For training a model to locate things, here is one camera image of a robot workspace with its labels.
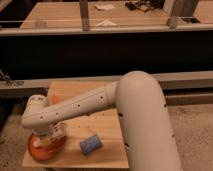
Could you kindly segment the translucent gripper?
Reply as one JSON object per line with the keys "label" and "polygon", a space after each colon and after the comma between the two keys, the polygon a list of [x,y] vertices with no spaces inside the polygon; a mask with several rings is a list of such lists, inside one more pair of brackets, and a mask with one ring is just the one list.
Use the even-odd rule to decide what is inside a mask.
{"label": "translucent gripper", "polygon": [[57,123],[50,127],[47,135],[37,136],[34,141],[35,148],[51,149],[56,148],[60,143],[66,140],[66,131],[64,123]]}

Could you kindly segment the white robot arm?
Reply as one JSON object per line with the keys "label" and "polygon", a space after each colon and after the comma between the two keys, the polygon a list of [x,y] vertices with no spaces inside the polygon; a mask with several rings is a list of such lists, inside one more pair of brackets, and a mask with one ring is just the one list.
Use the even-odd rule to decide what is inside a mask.
{"label": "white robot arm", "polygon": [[159,82],[143,71],[55,105],[43,95],[29,98],[22,126],[37,136],[57,122],[114,108],[130,171],[183,171],[165,97]]}

